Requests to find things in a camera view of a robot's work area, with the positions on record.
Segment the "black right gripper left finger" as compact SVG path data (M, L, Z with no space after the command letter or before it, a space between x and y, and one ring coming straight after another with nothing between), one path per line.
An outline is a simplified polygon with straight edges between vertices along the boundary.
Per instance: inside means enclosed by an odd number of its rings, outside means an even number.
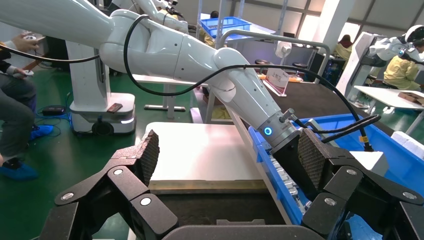
M138 238L163 239L179 223L149 189L159 153L159 136L153 130L139 144L117 150L99 172L57 195L40 239L90 240L115 214Z

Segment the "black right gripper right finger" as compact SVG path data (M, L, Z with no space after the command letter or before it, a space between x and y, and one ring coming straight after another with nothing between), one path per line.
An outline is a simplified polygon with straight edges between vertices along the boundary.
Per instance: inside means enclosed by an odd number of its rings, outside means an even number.
M296 183L311 206L301 225L334 240L349 214L361 217L385 240L424 237L424 199L367 170L346 149L322 143L309 129L298 141L301 177Z

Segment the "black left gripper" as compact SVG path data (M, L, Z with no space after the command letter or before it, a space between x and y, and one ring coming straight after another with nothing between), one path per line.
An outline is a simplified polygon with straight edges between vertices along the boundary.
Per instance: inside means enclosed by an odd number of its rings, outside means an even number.
M313 201L317 197L318 191L301 163L298 152L299 139L300 136L296 136L284 146L274 147L271 154L297 184L305 197Z

